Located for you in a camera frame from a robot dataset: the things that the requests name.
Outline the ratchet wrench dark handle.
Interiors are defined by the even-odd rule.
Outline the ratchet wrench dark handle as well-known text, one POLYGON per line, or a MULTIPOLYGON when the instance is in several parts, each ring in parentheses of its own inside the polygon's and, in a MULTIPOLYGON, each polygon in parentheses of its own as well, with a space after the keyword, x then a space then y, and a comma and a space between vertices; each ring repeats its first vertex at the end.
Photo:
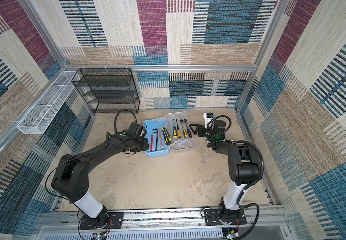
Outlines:
POLYGON ((189 134, 189 127, 188 127, 188 124, 187 124, 187 120, 184 119, 183 121, 184 121, 184 126, 185 126, 185 129, 186 129, 186 132, 188 134, 188 138, 191 139, 192 137, 189 134))

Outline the yellow handled wrench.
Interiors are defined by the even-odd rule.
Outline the yellow handled wrench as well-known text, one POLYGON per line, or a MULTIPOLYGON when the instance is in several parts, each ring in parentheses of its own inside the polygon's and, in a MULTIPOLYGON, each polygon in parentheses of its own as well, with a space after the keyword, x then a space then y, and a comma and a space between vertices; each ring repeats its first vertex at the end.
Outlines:
POLYGON ((182 119, 180 119, 180 124, 182 126, 183 136, 184 136, 185 139, 187 139, 188 138, 188 134, 186 132, 186 129, 185 129, 185 126, 184 126, 184 121, 182 119))

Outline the light blue plastic tool box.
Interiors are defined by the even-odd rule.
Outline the light blue plastic tool box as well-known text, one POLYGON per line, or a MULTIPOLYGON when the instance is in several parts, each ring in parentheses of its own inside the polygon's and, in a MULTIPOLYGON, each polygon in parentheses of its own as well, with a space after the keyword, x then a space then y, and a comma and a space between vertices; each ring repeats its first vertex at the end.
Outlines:
POLYGON ((196 147, 186 112, 169 113, 163 118, 146 120, 144 126, 150 145, 145 153, 149 158, 163 157, 170 151, 189 151, 196 147))

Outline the black handled screwdriver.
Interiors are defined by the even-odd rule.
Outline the black handled screwdriver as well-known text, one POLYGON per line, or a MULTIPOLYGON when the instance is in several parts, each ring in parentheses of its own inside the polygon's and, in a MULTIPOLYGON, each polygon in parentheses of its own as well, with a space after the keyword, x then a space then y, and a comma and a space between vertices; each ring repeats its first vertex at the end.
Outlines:
POLYGON ((175 139, 178 138, 177 128, 176 128, 176 124, 175 124, 175 119, 173 119, 173 136, 174 136, 175 139))

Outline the black metal rod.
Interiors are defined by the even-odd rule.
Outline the black metal rod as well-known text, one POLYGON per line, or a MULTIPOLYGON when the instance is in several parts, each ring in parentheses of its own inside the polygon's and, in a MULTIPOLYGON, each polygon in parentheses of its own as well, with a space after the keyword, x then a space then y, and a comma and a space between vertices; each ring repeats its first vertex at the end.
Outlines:
POLYGON ((158 129, 153 129, 153 134, 155 134, 155 146, 154 146, 153 152, 156 152, 158 150, 158 140, 159 140, 158 129))

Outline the yellow black utility knife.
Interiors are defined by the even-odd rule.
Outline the yellow black utility knife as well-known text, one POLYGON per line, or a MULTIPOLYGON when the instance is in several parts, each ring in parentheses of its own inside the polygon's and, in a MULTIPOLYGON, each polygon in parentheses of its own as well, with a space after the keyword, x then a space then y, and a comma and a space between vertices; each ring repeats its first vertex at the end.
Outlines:
POLYGON ((165 143, 166 145, 171 145, 172 144, 172 139, 170 137, 170 134, 167 130, 167 128, 165 126, 162 127, 162 130, 163 130, 163 135, 164 135, 164 139, 165 139, 165 143))

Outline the orange handled tool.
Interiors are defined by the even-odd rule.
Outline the orange handled tool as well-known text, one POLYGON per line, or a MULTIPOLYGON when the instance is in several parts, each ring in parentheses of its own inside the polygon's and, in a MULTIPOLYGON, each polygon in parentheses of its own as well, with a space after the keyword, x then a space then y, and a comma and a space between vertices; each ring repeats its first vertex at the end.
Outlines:
POLYGON ((162 132, 159 130, 159 136, 160 136, 160 151, 164 150, 164 145, 163 145, 163 134, 162 132))

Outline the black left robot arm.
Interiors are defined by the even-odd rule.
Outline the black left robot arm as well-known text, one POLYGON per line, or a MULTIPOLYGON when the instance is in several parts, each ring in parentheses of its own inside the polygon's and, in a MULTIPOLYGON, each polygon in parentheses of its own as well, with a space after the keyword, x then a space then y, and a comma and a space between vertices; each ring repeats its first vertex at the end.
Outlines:
POLYGON ((55 170, 52 188, 81 210, 96 228, 107 225, 106 207, 90 192, 89 175, 93 169, 120 153, 138 153, 149 149, 146 128, 131 123, 129 129, 115 134, 106 133, 105 141, 80 154, 64 155, 55 170))

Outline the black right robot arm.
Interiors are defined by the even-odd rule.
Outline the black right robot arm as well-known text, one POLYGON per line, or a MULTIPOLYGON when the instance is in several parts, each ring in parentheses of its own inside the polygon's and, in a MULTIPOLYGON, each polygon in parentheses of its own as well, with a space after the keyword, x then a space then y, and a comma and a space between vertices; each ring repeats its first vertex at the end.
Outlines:
POLYGON ((231 185, 218 205, 218 219, 221 224, 230 225, 241 222, 243 200, 248 190, 262 179, 264 161, 259 149, 247 141, 226 139, 225 133, 231 127, 227 116, 205 118, 205 125, 190 124, 194 135, 204 137, 207 147, 218 154, 227 156, 231 185))

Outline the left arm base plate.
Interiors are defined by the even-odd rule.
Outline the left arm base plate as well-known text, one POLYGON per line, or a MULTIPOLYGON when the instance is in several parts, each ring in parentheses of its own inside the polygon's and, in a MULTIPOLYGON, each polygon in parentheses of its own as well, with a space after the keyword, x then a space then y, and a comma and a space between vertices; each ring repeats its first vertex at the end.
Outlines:
POLYGON ((120 229, 123 224, 124 212, 100 213, 96 218, 87 215, 82 217, 79 230, 98 230, 120 229))

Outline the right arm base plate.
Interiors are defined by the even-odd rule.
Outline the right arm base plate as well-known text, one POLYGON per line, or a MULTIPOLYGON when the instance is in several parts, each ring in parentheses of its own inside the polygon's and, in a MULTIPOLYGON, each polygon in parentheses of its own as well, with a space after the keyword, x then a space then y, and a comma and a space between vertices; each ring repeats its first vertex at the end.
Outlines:
POLYGON ((207 226, 229 226, 229 225, 246 225, 247 220, 242 209, 239 210, 218 210, 205 208, 200 211, 205 219, 207 226))

